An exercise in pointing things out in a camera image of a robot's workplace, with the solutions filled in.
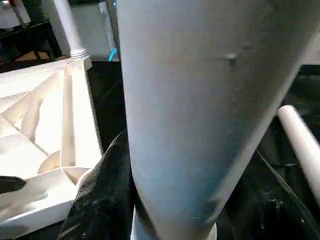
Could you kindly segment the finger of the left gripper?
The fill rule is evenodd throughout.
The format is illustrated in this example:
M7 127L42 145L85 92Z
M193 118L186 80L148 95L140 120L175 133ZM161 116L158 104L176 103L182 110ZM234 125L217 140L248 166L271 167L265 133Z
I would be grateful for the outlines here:
M1 176L0 177L0 194L15 192L22 189L26 185L26 181L17 176Z

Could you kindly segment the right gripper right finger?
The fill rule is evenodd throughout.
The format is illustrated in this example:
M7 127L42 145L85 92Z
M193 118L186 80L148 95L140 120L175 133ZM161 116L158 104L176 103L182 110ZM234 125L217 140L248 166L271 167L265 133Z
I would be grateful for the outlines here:
M221 240L318 240L320 225L278 169L256 150L219 216Z

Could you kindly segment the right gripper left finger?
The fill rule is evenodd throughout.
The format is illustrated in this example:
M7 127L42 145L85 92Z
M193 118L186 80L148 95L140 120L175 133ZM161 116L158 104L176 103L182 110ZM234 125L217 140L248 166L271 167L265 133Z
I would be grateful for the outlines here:
M57 238L130 239L135 198L128 134L124 130L81 183Z

